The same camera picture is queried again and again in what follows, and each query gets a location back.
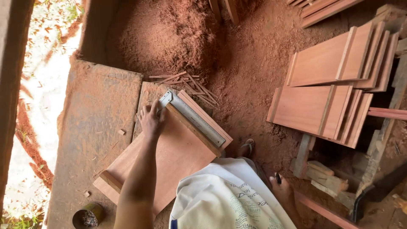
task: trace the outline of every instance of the dirt floor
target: dirt floor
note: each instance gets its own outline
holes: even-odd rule
[[[296,190],[345,216],[343,205],[289,171],[302,134],[265,118],[294,52],[363,25],[386,3],[407,6],[405,0],[367,0],[301,29],[300,10],[285,0],[236,1],[238,26],[225,7],[223,22],[217,23],[206,0],[127,0],[109,31],[107,53],[114,67],[144,75],[188,70],[203,76],[206,87],[219,96],[221,109],[214,111],[214,119],[234,139],[226,149],[228,156],[253,138],[252,158],[267,175],[280,172]],[[308,228],[337,228],[308,208],[298,208]]]

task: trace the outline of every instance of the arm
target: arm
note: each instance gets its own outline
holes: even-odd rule
[[[155,150],[164,128],[164,109],[157,115],[158,100],[144,106],[139,121],[144,141],[120,193],[114,229],[153,228],[153,202],[157,169]]]
[[[291,221],[293,221],[295,227],[297,229],[305,229],[304,224],[302,223],[302,218],[295,205],[294,190],[281,174],[280,178],[281,184],[277,183],[277,180],[274,177],[271,176],[269,178],[271,182],[271,192],[284,208]]]

